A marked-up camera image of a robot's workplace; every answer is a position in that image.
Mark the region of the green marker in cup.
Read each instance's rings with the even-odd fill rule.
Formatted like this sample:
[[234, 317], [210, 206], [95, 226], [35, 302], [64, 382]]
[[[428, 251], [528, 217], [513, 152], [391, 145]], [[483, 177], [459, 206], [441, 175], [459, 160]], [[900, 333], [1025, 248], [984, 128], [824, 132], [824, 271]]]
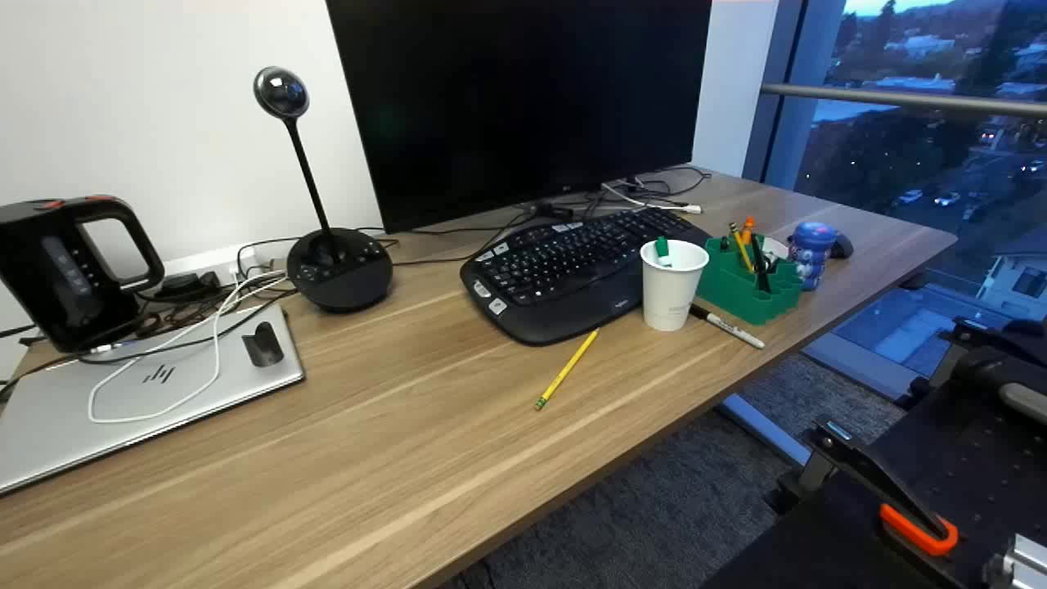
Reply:
[[655, 263], [668, 263], [668, 251], [669, 251], [669, 248], [668, 248], [668, 239], [656, 236], [656, 239], [655, 239]]

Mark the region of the black white Sharpie marker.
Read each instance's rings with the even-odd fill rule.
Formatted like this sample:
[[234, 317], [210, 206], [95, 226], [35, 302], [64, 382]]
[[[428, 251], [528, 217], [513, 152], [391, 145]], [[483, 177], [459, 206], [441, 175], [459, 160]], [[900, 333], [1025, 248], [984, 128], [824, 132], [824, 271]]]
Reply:
[[764, 350], [764, 341], [759, 341], [754, 333], [748, 333], [748, 330], [723, 322], [719, 314], [714, 314], [714, 312], [705, 312], [705, 307], [701, 307], [701, 306], [689, 306], [689, 314], [701, 317], [701, 322], [705, 322], [705, 324], [714, 324], [717, 330], [723, 330], [723, 333], [729, 333], [729, 338], [754, 347], [754, 350]]

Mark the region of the yellow pencil on table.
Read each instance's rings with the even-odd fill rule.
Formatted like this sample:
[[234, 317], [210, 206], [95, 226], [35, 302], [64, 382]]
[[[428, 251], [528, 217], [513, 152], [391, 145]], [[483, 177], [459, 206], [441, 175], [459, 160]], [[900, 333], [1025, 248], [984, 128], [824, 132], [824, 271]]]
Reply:
[[597, 341], [597, 330], [587, 330], [581, 338], [581, 345], [570, 353], [570, 360], [559, 367], [549, 386], [536, 397], [532, 402], [536, 414], [561, 389], [561, 382], [572, 377], [572, 369], [581, 364], [581, 357], [591, 350], [595, 341]]

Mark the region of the black ergonomic keyboard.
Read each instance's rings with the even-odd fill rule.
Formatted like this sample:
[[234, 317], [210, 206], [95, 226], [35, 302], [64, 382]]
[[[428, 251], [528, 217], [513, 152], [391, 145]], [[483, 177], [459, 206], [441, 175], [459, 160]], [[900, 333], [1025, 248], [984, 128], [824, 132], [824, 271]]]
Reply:
[[642, 306], [642, 245], [702, 245], [705, 233], [659, 209], [544, 224], [483, 245], [462, 265], [474, 307], [519, 345], [559, 345]]

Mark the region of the green honeycomb desk organizer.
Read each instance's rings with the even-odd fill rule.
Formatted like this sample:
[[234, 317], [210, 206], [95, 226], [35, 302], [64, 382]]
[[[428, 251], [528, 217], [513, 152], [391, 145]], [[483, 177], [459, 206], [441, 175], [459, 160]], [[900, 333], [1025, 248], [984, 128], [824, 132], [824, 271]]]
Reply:
[[695, 284], [695, 295], [744, 324], [769, 324], [772, 317], [792, 312], [800, 295], [800, 278], [788, 259], [769, 265], [759, 278], [723, 239], [702, 244], [708, 265]]

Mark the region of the silver HP laptop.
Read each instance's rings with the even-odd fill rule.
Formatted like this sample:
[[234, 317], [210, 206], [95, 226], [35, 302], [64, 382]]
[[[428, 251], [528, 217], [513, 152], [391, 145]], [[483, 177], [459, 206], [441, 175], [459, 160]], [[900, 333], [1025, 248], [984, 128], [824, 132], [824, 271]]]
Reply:
[[[274, 329], [282, 364], [254, 367], [241, 345]], [[133, 341], [114, 364], [64, 364], [27, 377], [0, 414], [0, 494], [35, 486], [111, 453], [167, 434], [211, 414], [304, 379], [276, 306], [189, 329], [178, 350], [162, 338]]]

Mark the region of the orange handled clamp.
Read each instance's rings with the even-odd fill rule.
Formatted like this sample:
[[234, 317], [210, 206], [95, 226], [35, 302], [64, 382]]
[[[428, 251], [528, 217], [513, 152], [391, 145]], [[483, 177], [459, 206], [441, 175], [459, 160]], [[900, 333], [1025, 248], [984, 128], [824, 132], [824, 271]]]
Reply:
[[811, 428], [815, 453], [879, 502], [879, 524], [916, 556], [943, 561], [958, 546], [958, 527], [928, 512], [856, 434], [824, 420]]

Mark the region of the small black adapter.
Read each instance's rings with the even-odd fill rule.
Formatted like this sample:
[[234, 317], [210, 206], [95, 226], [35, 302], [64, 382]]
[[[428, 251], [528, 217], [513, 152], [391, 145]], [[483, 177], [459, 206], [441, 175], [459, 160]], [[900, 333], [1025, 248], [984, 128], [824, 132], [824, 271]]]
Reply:
[[251, 333], [241, 338], [249, 360], [254, 367], [271, 367], [283, 360], [283, 350], [274, 338], [274, 329], [267, 322], [260, 322]]

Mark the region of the black electric kettle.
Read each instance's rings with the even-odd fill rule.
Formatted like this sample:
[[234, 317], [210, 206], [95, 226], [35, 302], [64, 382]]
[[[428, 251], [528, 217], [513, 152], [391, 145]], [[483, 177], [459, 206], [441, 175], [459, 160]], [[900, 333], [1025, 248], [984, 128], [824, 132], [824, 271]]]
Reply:
[[[83, 226], [114, 221], [145, 259], [137, 278], [114, 278]], [[22, 200], [0, 206], [0, 282], [58, 350], [92, 350], [129, 333], [137, 292], [162, 282], [162, 263], [118, 196]]]

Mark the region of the yellow pencil in organizer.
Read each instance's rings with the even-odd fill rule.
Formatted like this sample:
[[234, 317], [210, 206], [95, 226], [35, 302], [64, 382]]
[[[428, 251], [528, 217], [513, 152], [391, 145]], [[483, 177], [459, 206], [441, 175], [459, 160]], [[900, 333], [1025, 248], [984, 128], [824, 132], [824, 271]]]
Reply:
[[744, 244], [744, 236], [743, 236], [743, 230], [736, 224], [729, 224], [729, 245], [733, 245], [736, 259], [743, 263], [743, 269], [748, 275], [754, 275], [754, 265], [748, 259], [748, 244]]

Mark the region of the blue Mentos gum bottle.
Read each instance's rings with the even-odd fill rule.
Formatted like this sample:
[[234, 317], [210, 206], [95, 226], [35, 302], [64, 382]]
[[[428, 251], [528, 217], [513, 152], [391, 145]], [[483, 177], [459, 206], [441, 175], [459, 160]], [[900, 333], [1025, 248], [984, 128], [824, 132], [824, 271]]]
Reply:
[[831, 259], [831, 245], [836, 244], [836, 230], [827, 224], [798, 224], [788, 236], [788, 254], [798, 269], [798, 278], [808, 292], [821, 284], [821, 269]]

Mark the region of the black computer mouse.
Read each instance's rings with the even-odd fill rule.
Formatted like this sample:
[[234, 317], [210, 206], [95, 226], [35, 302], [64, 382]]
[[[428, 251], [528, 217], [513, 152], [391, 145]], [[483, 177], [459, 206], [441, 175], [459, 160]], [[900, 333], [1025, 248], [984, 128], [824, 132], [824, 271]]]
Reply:
[[833, 244], [831, 244], [831, 259], [850, 259], [855, 254], [855, 244], [847, 239], [847, 236], [836, 236]]

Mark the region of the black conference webcam on stand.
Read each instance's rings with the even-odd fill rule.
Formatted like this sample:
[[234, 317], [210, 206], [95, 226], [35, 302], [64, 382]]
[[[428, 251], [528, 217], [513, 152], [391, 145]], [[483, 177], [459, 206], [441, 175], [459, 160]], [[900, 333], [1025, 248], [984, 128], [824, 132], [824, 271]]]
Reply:
[[292, 284], [319, 312], [364, 312], [378, 306], [391, 289], [391, 259], [389, 251], [359, 230], [332, 230], [327, 224], [302, 133], [298, 118], [307, 112], [310, 99], [304, 82], [282, 70], [263, 67], [251, 80], [254, 103], [283, 126], [315, 217], [317, 233], [302, 236], [286, 251]]

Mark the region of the black equipment stand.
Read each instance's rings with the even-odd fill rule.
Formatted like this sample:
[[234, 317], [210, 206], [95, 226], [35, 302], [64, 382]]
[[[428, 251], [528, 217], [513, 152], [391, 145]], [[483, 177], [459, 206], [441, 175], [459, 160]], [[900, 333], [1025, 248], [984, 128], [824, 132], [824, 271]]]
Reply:
[[811, 446], [772, 494], [777, 522], [705, 589], [1043, 589], [1047, 324], [958, 322], [907, 416], [867, 446], [958, 546], [916, 556], [875, 517], [879, 502]]

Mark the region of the black pen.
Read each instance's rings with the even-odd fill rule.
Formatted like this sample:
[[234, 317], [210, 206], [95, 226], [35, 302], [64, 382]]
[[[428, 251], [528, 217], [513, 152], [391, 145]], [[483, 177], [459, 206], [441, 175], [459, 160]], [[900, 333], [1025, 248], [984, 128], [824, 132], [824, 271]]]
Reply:
[[759, 292], [769, 295], [772, 292], [769, 265], [764, 265], [764, 254], [762, 254], [762, 245], [759, 245], [754, 233], [748, 236], [748, 251], [752, 251], [752, 269], [754, 269]]

